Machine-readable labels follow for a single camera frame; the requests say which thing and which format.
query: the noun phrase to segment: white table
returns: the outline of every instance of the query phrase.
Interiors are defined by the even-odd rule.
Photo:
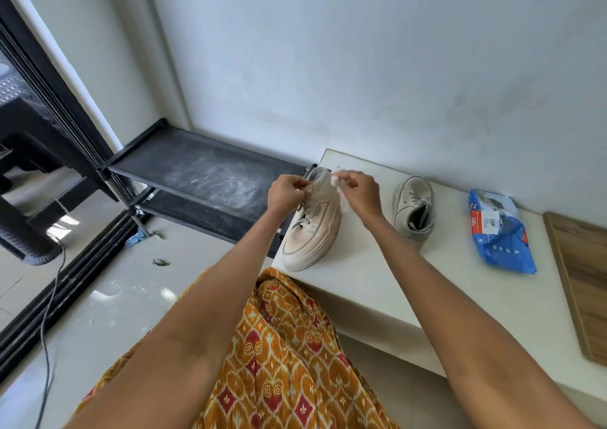
[[[384,214],[409,174],[327,149],[319,164],[357,170],[380,185]],[[501,323],[550,377],[596,422],[607,422],[607,367],[581,355],[542,216],[520,211],[537,274],[485,264],[470,233],[468,193],[432,183],[436,224],[422,249],[440,272]],[[307,286],[341,333],[444,375],[411,306],[371,234],[352,211],[344,214],[335,244],[314,266],[289,273],[282,247],[273,267]]]

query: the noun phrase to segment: red label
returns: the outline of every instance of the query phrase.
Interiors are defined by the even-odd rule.
[[[480,210],[470,211],[470,222],[472,224],[472,233],[482,234],[482,219]]]

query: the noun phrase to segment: tiled floor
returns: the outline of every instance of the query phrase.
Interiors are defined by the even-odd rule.
[[[152,237],[123,250],[48,335],[54,381],[42,427],[57,429],[101,374],[155,325],[180,294],[231,244],[154,218]],[[170,266],[158,267],[153,258]],[[444,378],[340,337],[389,414],[405,428],[469,428]],[[0,427],[33,427],[44,385],[40,347],[0,387]]]
[[[38,210],[80,178],[77,172],[66,167],[47,174],[15,169],[7,176],[14,181],[15,187],[3,197],[24,214]],[[96,191],[52,226],[49,233],[63,243],[67,251],[66,263],[78,255],[122,210],[119,203]],[[59,256],[42,266],[31,266],[0,248],[0,330],[53,280],[61,260]]]

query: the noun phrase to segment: gray cord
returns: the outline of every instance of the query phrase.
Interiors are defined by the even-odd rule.
[[[36,429],[40,429],[40,425],[42,424],[42,415],[44,415],[44,408],[46,407],[46,401],[49,398],[50,387],[52,385],[52,381],[50,379],[49,349],[47,348],[46,341],[44,340],[44,324],[46,323],[46,318],[49,315],[50,305],[53,304],[53,299],[55,299],[55,294],[57,293],[59,275],[63,271],[63,266],[65,266],[65,247],[63,246],[60,240],[57,239],[56,242],[61,246],[61,253],[63,253],[63,261],[61,262],[61,266],[57,270],[53,291],[50,293],[49,304],[46,305],[44,315],[42,316],[42,323],[40,324],[40,342],[42,343],[42,348],[44,350],[44,358],[46,359],[46,381],[44,382],[44,394],[42,395],[42,404],[40,405],[40,413],[38,414]]]

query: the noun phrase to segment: wooden board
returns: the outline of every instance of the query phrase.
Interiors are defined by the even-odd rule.
[[[607,229],[552,212],[543,216],[581,352],[607,365]]]

